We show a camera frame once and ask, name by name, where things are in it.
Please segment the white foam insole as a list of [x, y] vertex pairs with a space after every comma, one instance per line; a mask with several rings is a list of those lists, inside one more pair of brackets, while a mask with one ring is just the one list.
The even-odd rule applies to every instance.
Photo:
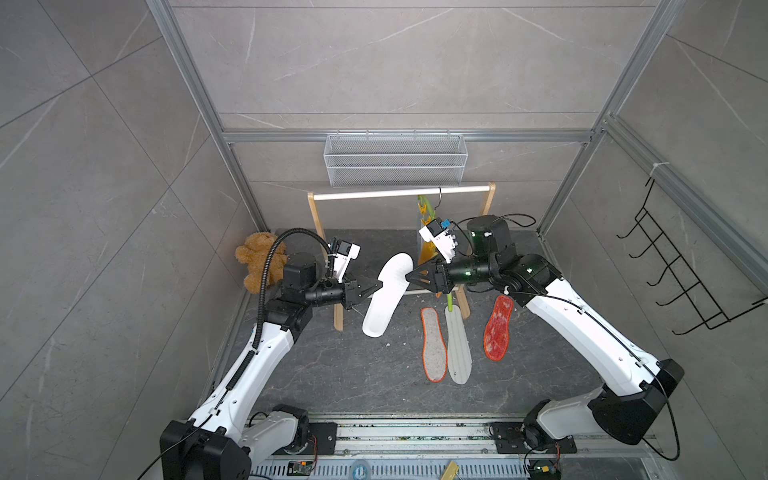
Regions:
[[385, 263], [378, 275], [382, 287], [372, 295], [363, 320], [362, 331], [366, 336], [378, 338], [384, 334], [408, 288], [406, 275], [413, 268], [413, 259], [407, 253], [398, 253]]

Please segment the grey felt orange-edged insole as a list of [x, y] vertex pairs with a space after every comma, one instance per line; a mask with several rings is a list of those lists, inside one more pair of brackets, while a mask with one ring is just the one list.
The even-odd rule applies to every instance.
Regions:
[[443, 340], [439, 316], [434, 308], [421, 310], [423, 329], [422, 364], [427, 379], [441, 382], [447, 370], [447, 350]]

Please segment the grey striped insole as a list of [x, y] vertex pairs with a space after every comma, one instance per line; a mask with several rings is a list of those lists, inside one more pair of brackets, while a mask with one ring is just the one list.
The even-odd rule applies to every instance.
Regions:
[[473, 362], [460, 308], [446, 307], [445, 318], [448, 330], [448, 373], [456, 384], [463, 385], [469, 380]]

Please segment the red orange-edged insole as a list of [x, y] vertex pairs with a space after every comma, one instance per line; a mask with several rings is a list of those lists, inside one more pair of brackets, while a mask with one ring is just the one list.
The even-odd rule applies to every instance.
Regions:
[[496, 298], [483, 335], [485, 355], [492, 361], [499, 362], [506, 355], [510, 341], [509, 322], [513, 311], [512, 298], [505, 295]]

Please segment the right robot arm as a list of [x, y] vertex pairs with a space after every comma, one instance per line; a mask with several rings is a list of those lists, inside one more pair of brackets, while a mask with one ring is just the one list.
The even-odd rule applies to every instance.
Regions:
[[523, 422], [527, 447], [544, 451], [569, 436], [596, 433], [627, 445], [644, 441], [659, 414], [671, 407], [669, 398], [684, 376], [683, 368], [627, 339], [546, 258], [518, 253], [505, 219], [471, 219], [464, 254], [457, 251], [452, 226], [436, 218], [420, 229], [422, 239], [434, 244], [438, 254], [407, 273], [405, 280], [433, 293], [488, 283], [549, 324], [603, 381], [580, 396], [539, 402]]

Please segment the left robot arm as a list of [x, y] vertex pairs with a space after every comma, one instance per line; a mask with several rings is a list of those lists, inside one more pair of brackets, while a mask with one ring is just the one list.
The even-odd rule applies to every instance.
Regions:
[[[276, 297], [266, 297], [271, 263], [282, 243], [293, 235], [318, 242], [326, 262], [296, 254], [284, 265]], [[259, 308], [249, 343], [211, 395], [186, 421], [172, 421], [160, 436], [160, 453], [142, 472], [149, 479], [247, 479], [254, 465], [282, 451], [316, 454], [305, 410], [279, 405], [257, 419], [251, 411], [270, 376], [291, 350], [316, 307], [338, 305], [346, 310], [381, 289], [377, 280], [347, 276], [359, 255], [355, 243], [327, 242], [305, 228], [277, 236], [264, 258]]]

